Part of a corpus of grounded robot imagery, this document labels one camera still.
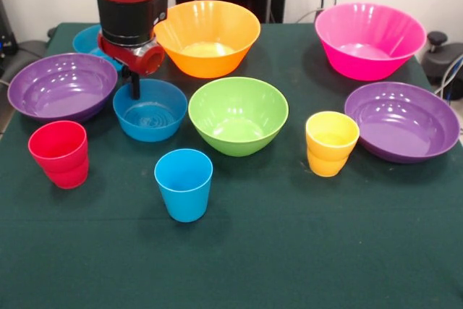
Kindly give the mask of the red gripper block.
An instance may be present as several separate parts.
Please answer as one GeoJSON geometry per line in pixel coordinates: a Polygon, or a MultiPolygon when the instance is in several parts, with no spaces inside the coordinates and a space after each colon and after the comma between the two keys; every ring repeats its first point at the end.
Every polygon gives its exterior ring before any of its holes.
{"type": "Polygon", "coordinates": [[[154,36],[141,46],[120,46],[106,40],[103,33],[98,34],[98,46],[102,52],[123,65],[123,79],[131,79],[132,99],[140,98],[140,76],[154,73],[162,64],[165,51],[154,36]]]}

